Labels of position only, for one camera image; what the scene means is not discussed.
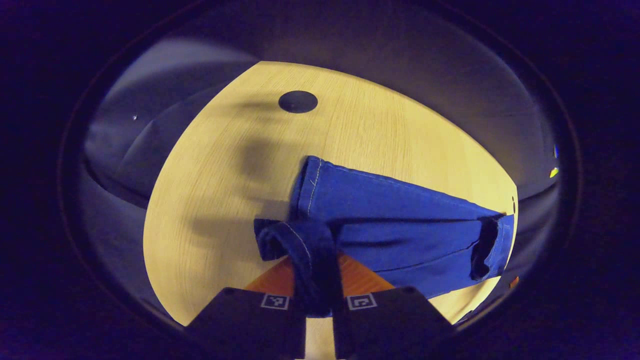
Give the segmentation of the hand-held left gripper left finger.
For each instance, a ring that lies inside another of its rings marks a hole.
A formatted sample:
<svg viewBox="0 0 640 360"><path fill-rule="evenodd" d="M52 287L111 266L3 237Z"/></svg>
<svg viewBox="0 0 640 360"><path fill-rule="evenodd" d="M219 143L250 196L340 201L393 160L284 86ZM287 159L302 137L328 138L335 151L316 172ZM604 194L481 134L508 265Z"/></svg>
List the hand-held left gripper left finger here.
<svg viewBox="0 0 640 360"><path fill-rule="evenodd" d="M246 288L225 287L186 326L209 360L300 360L306 315L294 297L289 257Z"/></svg>

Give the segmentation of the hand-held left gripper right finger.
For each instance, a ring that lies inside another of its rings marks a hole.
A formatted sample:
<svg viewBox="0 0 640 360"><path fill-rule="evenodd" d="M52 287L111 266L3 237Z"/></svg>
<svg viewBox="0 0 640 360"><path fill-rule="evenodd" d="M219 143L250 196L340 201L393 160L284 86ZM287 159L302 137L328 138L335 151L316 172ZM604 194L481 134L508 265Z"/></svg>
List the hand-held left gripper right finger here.
<svg viewBox="0 0 640 360"><path fill-rule="evenodd" d="M339 254L342 301L333 310L339 360L424 360L454 325L415 287L393 287L354 258Z"/></svg>

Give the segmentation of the blue denim jeans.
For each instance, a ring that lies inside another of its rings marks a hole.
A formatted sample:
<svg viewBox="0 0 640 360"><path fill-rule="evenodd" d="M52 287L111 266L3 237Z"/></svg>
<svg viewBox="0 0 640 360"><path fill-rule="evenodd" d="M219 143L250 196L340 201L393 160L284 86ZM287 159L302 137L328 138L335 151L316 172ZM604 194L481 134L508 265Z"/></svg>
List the blue denim jeans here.
<svg viewBox="0 0 640 360"><path fill-rule="evenodd" d="M295 298L308 316L325 318L338 301L338 255L431 299L502 275L515 216L308 156L286 219L257 218L253 227L260 257L288 256Z"/></svg>

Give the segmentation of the large black table grommet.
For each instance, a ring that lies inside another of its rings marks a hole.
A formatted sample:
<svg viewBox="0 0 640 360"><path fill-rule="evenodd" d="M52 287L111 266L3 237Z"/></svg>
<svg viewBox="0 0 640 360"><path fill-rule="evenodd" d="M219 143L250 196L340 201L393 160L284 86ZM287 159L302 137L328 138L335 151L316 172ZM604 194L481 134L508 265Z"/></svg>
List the large black table grommet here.
<svg viewBox="0 0 640 360"><path fill-rule="evenodd" d="M318 106L318 98L311 92L297 89L281 95L278 105L285 112L304 114L313 111Z"/></svg>

